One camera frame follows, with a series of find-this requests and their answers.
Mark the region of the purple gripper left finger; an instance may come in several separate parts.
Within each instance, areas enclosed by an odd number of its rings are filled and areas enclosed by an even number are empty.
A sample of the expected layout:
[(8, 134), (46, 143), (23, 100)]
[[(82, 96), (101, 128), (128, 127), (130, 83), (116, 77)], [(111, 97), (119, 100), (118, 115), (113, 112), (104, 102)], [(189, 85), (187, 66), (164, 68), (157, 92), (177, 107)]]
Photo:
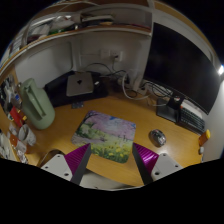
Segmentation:
[(91, 145), (86, 144), (65, 156), (65, 160), (72, 172), (71, 182), (79, 185), (85, 173), (91, 155)]

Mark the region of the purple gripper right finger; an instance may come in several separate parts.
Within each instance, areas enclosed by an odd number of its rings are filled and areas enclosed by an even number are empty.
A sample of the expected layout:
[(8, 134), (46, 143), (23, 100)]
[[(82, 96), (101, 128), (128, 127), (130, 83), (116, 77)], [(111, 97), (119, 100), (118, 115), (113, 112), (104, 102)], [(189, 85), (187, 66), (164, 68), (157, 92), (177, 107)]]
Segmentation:
[(158, 160), (159, 155), (150, 149), (137, 143), (133, 144), (132, 154), (137, 164), (142, 181), (145, 185), (153, 182), (151, 172)]

